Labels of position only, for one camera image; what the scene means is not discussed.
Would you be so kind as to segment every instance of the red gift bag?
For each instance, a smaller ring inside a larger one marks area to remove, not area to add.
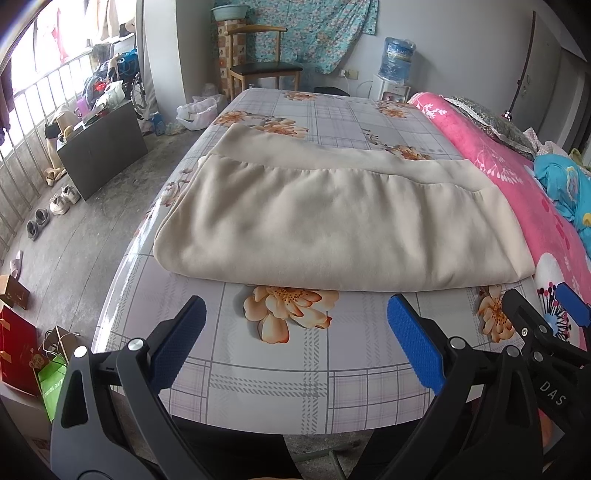
[[[37,351],[37,329],[6,305],[0,310],[0,370],[2,381],[31,395],[39,386],[30,363]]]

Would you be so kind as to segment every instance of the silver bolt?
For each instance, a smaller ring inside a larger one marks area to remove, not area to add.
[[[82,358],[87,352],[88,349],[84,345],[80,345],[76,350],[74,350],[74,356],[76,358]]]
[[[507,347],[507,354],[513,357],[519,356],[519,349],[514,345],[509,345]]]
[[[449,340],[449,344],[455,350],[463,350],[466,347],[466,341],[460,337],[453,337]]]
[[[132,352],[139,350],[143,346],[144,341],[141,338],[134,338],[133,340],[130,340],[127,344],[127,348],[129,348],[129,350],[131,350]]]

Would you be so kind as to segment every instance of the patterned pillow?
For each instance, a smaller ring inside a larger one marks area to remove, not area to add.
[[[446,100],[454,105],[460,113],[468,117],[493,140],[509,147],[518,154],[533,161],[535,150],[529,139],[514,124],[496,116],[488,108],[468,98],[446,97]]]

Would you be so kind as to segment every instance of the white sneaker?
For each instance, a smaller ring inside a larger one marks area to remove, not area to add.
[[[49,210],[54,215],[63,215],[70,209],[67,202],[61,198],[59,193],[56,193],[49,201]]]
[[[61,188],[61,198],[63,198],[66,202],[75,204],[78,200],[80,200],[80,193],[78,193],[78,190],[76,190],[76,188],[74,188],[72,185],[66,185],[65,187]]]

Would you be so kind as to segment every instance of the green paper bag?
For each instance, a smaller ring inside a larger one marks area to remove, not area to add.
[[[38,374],[39,387],[49,419],[56,416],[57,400],[66,376],[66,361],[61,355],[54,357]]]

